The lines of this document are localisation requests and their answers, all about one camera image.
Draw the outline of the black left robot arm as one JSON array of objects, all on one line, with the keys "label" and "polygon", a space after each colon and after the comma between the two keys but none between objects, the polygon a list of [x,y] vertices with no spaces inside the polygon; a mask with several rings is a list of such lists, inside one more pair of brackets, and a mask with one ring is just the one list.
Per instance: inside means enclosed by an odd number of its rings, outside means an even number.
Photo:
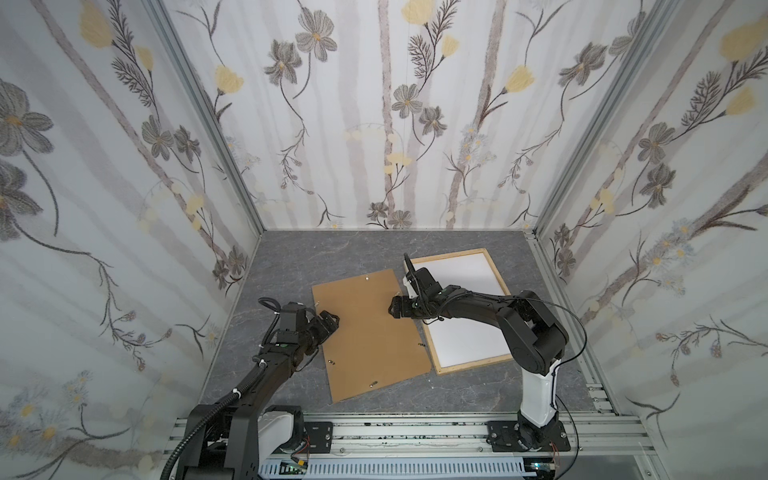
[{"label": "black left robot arm", "polygon": [[189,414],[162,479],[258,479],[261,461],[303,437],[299,407],[267,406],[276,391],[311,362],[339,328],[340,318],[300,302],[258,299],[273,320],[252,358],[254,366],[229,392]]}]

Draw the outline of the aluminium corner post left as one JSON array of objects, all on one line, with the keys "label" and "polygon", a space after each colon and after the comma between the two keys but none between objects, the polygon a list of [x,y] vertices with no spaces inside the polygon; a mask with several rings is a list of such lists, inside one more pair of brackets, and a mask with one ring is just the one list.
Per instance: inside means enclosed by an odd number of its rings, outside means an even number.
[{"label": "aluminium corner post left", "polygon": [[218,156],[249,226],[254,235],[260,239],[265,232],[265,227],[252,202],[250,193],[239,173],[236,161],[226,145],[225,136],[221,130],[219,120],[216,118],[213,104],[209,100],[205,89],[199,79],[196,69],[190,62],[180,37],[171,21],[168,10],[162,1],[144,0],[142,5],[146,10],[153,28],[171,59],[171,64],[179,76],[196,114],[203,124],[204,130],[213,143]]}]

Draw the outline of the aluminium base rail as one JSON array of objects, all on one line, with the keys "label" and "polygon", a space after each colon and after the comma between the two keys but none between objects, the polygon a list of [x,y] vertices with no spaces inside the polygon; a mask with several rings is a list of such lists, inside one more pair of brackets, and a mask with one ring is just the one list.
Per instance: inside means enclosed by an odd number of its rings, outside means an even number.
[{"label": "aluminium base rail", "polygon": [[[634,417],[568,414],[561,419],[570,452],[492,451],[486,442],[489,421],[514,421],[510,414],[307,414],[303,437],[261,461],[285,460],[301,468],[325,458],[521,458],[535,478],[665,479],[665,472],[643,425]],[[329,454],[307,452],[306,422],[334,424]]]}]

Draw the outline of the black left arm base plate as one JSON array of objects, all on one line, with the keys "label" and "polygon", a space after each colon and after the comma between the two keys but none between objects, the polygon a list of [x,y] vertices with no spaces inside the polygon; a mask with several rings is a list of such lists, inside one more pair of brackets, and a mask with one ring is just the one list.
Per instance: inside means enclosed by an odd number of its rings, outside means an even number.
[{"label": "black left arm base plate", "polygon": [[308,441],[307,452],[313,454],[329,454],[332,449],[332,422],[306,422],[304,424],[305,439]]}]

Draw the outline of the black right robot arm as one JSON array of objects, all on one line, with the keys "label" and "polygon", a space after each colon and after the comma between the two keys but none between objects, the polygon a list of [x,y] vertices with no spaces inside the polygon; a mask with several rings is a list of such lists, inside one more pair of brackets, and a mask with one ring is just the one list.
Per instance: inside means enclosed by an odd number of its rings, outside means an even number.
[{"label": "black right robot arm", "polygon": [[428,268],[416,267],[408,255],[404,265],[408,293],[392,299],[389,314],[426,326],[458,319],[498,330],[507,352],[524,371],[519,421],[537,429],[550,426],[557,419],[557,370],[569,343],[568,333],[550,305],[531,290],[497,295],[442,285]]}]

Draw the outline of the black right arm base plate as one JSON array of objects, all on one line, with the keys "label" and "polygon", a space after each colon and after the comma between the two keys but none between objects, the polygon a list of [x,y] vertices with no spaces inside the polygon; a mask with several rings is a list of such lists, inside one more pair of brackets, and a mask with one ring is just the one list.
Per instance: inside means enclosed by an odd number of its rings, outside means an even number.
[{"label": "black right arm base plate", "polygon": [[492,451],[517,453],[570,452],[571,444],[563,423],[554,417],[547,425],[538,427],[526,419],[489,421],[486,442]]}]

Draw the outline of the brown wooden backing board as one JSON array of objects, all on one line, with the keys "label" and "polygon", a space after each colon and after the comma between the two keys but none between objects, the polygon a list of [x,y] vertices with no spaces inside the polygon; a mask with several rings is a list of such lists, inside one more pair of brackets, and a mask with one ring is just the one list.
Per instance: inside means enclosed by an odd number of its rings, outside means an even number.
[{"label": "brown wooden backing board", "polygon": [[432,370],[415,323],[389,312],[401,294],[393,270],[312,287],[315,306],[339,317],[322,346],[332,401],[341,401],[427,374]]}]

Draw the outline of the aluminium corner post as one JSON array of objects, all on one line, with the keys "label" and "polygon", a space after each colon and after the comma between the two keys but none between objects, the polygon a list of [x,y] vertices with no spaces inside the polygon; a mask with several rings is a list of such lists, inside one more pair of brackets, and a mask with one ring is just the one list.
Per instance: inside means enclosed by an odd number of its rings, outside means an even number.
[{"label": "aluminium corner post", "polygon": [[673,0],[656,1],[649,10],[635,40],[625,55],[625,59],[621,62],[609,88],[598,104],[595,114],[587,124],[587,128],[547,198],[535,228],[532,230],[536,239],[539,239],[553,224],[557,212],[565,203],[567,195],[589,160],[593,148],[601,139],[611,118],[628,95],[633,82],[646,60],[651,56],[657,40],[665,32],[679,4],[680,1]]},{"label": "aluminium corner post", "polygon": [[226,145],[225,136],[221,130],[219,120],[216,118],[213,104],[209,100],[205,89],[199,79],[196,69],[190,62],[180,37],[171,21],[168,10],[162,1],[144,0],[142,5],[146,10],[153,28],[171,59],[171,64],[179,76],[196,114],[203,124],[204,130],[213,143],[218,156],[249,226],[254,235],[260,239],[265,232],[265,227],[252,202],[250,193],[239,173],[236,161]]}]

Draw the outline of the aluminium corner post right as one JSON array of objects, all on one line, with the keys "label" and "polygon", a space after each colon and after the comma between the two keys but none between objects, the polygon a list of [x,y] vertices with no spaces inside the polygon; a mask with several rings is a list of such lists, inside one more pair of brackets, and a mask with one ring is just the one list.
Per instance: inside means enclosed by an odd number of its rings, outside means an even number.
[{"label": "aluminium corner post right", "polygon": [[587,128],[547,198],[535,228],[532,230],[536,239],[539,239],[553,224],[557,212],[565,203],[567,195],[589,160],[593,148],[601,139],[611,118],[628,95],[633,82],[646,60],[651,56],[657,40],[665,32],[679,4],[680,1],[673,0],[656,1],[649,10],[635,40],[625,55],[625,59],[621,62],[609,88],[598,104],[595,114],[587,124]]}]

